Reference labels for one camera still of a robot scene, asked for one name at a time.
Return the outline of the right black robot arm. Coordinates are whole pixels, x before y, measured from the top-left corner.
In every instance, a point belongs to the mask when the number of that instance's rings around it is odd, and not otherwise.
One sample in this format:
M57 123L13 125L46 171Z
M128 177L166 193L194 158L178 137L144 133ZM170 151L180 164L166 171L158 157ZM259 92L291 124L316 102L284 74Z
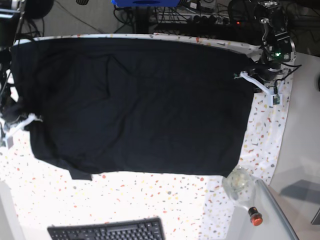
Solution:
M11 47L22 28L25 13L25 0L2 0L0 2L0 117L12 123L19 119L19 106L11 98L9 73L11 68Z

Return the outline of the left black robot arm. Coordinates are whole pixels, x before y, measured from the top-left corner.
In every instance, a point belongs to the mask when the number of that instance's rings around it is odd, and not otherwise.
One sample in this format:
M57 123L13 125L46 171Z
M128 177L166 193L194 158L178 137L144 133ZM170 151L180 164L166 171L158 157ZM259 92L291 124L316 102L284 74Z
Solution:
M294 65L295 44L288 31L288 18L279 0L253 0L253 15L263 27L258 61L263 67L254 69L254 76L263 84L275 81L283 73L283 67Z

